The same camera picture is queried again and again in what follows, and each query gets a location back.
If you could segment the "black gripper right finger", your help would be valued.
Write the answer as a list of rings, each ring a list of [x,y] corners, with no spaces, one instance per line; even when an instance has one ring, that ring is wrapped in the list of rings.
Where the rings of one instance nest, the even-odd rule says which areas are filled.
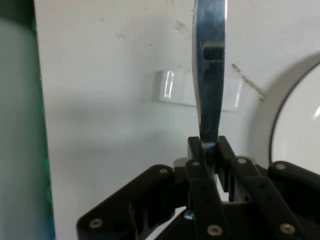
[[[225,136],[218,138],[216,173],[231,202],[251,206],[273,240],[320,238],[320,176],[287,161],[268,168],[236,156]]]

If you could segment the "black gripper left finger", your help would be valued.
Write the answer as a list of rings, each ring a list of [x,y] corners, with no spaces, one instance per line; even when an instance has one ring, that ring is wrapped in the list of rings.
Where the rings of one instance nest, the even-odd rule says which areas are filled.
[[[158,164],[83,215],[76,224],[80,240],[144,240],[170,220],[177,208],[193,212],[195,240],[228,240],[230,228],[216,184],[217,157],[208,158],[198,137],[188,139],[184,166]]]

